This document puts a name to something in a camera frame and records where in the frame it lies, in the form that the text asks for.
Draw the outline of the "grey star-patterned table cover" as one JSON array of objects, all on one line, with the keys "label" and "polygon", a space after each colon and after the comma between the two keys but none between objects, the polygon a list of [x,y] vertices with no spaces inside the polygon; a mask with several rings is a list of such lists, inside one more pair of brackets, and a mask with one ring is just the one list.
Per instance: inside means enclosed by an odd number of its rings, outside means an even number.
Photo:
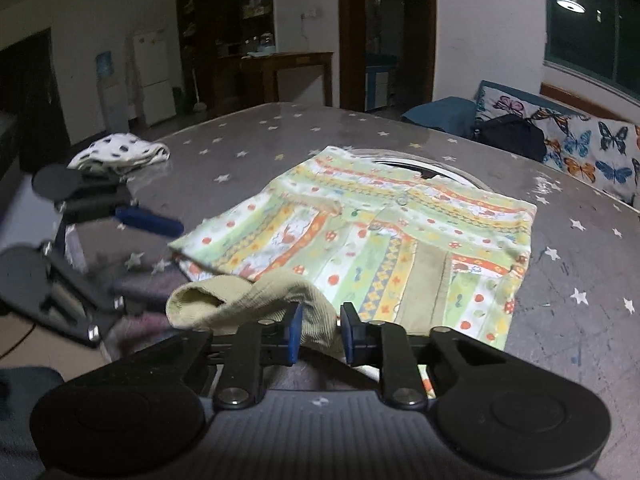
[{"label": "grey star-patterned table cover", "polygon": [[599,464],[639,474],[639,211],[570,172],[456,136],[336,108],[263,105],[166,136],[134,196],[180,219],[175,243],[112,219],[66,250],[103,286],[167,296],[215,272],[282,266],[334,306],[420,321],[509,351],[597,393]]}]

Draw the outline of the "water dispenser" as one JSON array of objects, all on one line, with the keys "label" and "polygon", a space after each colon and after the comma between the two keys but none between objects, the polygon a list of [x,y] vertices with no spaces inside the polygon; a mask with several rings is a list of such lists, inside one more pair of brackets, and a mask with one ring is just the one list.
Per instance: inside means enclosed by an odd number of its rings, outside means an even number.
[{"label": "water dispenser", "polygon": [[129,129],[127,89],[115,70],[111,51],[96,56],[96,88],[105,130],[108,133],[126,132]]}]

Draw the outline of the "butterfly print cushion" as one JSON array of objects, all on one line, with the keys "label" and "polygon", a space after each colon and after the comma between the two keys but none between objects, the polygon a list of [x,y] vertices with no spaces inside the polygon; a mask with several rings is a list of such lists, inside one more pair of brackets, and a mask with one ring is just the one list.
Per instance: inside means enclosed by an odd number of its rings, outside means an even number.
[{"label": "butterfly print cushion", "polygon": [[518,89],[483,81],[477,122],[504,115],[528,120],[544,134],[542,162],[622,202],[639,206],[639,127],[590,116]]}]

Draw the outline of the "colourful striped child's cardigan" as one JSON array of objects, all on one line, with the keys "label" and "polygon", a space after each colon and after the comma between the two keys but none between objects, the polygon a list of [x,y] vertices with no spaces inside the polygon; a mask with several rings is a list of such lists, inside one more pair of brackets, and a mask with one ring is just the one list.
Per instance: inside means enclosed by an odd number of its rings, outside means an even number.
[{"label": "colourful striped child's cardigan", "polygon": [[304,306],[303,344],[340,356],[350,302],[411,335],[447,326],[506,344],[537,209],[447,177],[330,146],[171,244],[189,281],[167,300],[177,328],[230,334]]}]

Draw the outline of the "white refrigerator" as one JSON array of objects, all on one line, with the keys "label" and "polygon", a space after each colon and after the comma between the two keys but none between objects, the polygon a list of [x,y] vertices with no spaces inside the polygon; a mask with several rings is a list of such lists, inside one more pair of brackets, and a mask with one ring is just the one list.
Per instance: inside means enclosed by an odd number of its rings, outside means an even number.
[{"label": "white refrigerator", "polygon": [[176,108],[163,29],[132,36],[132,54],[138,103],[145,125],[173,118]]}]

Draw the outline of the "dark wooden desk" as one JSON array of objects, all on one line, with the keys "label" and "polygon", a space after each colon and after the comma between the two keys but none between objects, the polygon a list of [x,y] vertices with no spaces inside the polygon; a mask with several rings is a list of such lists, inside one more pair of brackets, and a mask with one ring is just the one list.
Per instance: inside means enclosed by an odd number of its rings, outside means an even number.
[{"label": "dark wooden desk", "polygon": [[262,85],[265,103],[281,101],[280,73],[293,76],[297,70],[321,70],[322,104],[333,105],[333,53],[331,51],[255,53],[244,55],[240,61],[241,70],[256,74]]}]

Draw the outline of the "black bag on sofa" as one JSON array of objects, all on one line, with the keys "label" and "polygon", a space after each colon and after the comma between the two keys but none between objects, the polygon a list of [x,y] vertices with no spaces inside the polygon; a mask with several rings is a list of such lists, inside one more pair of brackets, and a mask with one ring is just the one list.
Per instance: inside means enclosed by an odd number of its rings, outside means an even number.
[{"label": "black bag on sofa", "polygon": [[473,130],[473,139],[535,162],[543,162],[547,154],[542,130],[530,120],[516,115],[503,115],[478,122]]}]

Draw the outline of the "white spotted folded cloth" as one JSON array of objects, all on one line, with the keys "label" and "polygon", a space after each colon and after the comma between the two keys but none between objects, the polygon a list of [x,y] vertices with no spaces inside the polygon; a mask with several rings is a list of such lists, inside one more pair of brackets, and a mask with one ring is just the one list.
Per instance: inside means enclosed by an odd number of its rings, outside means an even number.
[{"label": "white spotted folded cloth", "polygon": [[169,157],[169,148],[163,143],[148,142],[129,132],[113,133],[77,153],[67,168],[122,176],[139,168],[167,162]]}]

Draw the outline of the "dark window with frame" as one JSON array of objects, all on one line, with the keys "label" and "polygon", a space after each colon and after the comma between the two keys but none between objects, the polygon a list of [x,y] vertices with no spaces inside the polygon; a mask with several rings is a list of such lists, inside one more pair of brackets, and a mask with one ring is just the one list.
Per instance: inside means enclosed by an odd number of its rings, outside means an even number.
[{"label": "dark window with frame", "polygon": [[547,0],[544,58],[639,96],[639,0]]}]

